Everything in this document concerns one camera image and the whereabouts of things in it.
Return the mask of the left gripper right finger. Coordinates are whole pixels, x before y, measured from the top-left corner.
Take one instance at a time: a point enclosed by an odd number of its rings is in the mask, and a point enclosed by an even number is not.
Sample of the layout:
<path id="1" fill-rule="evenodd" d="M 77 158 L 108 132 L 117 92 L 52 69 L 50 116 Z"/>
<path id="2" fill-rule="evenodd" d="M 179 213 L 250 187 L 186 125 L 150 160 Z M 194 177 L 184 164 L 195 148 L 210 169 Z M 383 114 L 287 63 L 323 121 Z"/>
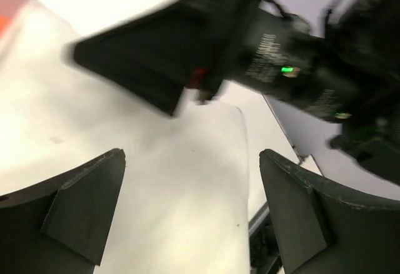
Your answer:
<path id="1" fill-rule="evenodd" d="M 286 273 L 399 272 L 399 202 L 317 175 L 273 150 L 259 166 Z"/>

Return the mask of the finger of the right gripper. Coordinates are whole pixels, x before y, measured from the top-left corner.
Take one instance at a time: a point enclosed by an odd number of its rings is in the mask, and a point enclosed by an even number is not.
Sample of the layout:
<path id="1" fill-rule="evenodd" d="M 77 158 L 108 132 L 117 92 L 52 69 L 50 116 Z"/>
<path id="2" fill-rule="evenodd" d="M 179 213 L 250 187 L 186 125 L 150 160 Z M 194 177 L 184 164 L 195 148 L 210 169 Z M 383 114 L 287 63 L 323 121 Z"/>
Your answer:
<path id="1" fill-rule="evenodd" d="M 76 42 L 72 60 L 173 115 L 185 88 L 211 99 L 244 0 L 177 0 Z"/>

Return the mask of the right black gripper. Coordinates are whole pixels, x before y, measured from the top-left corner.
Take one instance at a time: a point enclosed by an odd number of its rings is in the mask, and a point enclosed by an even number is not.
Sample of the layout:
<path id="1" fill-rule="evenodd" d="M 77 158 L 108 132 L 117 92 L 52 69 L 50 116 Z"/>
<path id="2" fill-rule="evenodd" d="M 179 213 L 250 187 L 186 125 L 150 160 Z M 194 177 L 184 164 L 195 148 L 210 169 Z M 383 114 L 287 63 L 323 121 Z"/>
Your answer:
<path id="1" fill-rule="evenodd" d="M 259 10 L 224 77 L 332 123 L 399 118 L 399 0 L 355 0 L 324 35 L 277 6 Z"/>

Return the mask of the white pillow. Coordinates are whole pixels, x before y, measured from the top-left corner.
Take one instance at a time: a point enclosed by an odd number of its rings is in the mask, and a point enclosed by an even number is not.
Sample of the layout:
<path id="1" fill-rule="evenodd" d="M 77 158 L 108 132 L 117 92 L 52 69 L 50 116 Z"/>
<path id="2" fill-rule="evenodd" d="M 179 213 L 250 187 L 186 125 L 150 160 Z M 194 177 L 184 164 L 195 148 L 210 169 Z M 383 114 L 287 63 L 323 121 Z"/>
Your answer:
<path id="1" fill-rule="evenodd" d="M 249 161 L 239 108 L 189 104 L 170 119 L 64 62 L 76 33 L 39 3 L 1 60 L 1 193 L 114 148 L 126 155 L 96 273 L 248 273 Z"/>

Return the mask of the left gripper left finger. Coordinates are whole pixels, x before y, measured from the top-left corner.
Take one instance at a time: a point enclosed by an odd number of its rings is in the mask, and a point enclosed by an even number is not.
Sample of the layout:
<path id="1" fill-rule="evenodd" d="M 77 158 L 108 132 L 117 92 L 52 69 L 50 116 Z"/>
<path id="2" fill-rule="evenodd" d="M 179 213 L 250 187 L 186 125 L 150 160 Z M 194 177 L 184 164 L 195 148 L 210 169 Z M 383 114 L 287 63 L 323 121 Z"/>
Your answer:
<path id="1" fill-rule="evenodd" d="M 103 258 L 126 169 L 112 149 L 1 196 L 1 273 L 93 273 Z"/>

